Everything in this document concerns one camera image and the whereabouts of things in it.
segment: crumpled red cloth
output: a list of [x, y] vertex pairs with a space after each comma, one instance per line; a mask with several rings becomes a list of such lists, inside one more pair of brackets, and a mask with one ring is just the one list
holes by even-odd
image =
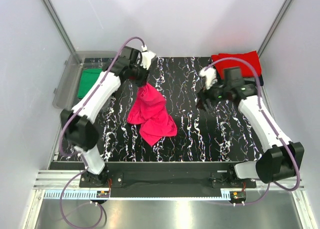
[[149, 83], [138, 89], [126, 121], [141, 124], [139, 133], [150, 146], [162, 137], [173, 137], [178, 133], [174, 120], [167, 112], [166, 99]]

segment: metal floor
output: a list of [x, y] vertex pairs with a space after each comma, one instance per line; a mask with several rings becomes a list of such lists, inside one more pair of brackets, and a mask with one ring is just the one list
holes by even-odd
[[[259, 197], [257, 191], [247, 192], [247, 201]], [[64, 200], [65, 214], [84, 200]], [[270, 191], [255, 205], [222, 206], [207, 201], [116, 201], [103, 204], [107, 222], [100, 229], [301, 229], [298, 212], [291, 193]], [[95, 224], [100, 211], [93, 205], [79, 208], [68, 219], [78, 227]], [[71, 229], [61, 219], [59, 201], [44, 199], [37, 221], [37, 229]]]

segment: folded green cloth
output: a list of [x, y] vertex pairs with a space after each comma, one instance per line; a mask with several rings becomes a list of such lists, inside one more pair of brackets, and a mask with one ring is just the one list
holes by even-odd
[[101, 68], [86, 69], [82, 72], [78, 90], [78, 98], [82, 99], [85, 97], [92, 86], [96, 83], [101, 72]]

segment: white wall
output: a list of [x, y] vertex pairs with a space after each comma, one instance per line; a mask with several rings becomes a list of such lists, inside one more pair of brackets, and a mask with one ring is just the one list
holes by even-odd
[[305, 149], [302, 180], [320, 222], [320, 0], [294, 0], [261, 57], [275, 120]]
[[[51, 0], [77, 51], [141, 36], [161, 57], [258, 50], [284, 0]], [[131, 44], [140, 48], [140, 43]]]
[[0, 227], [17, 229], [58, 131], [69, 52], [41, 0], [0, 0], [0, 12]]

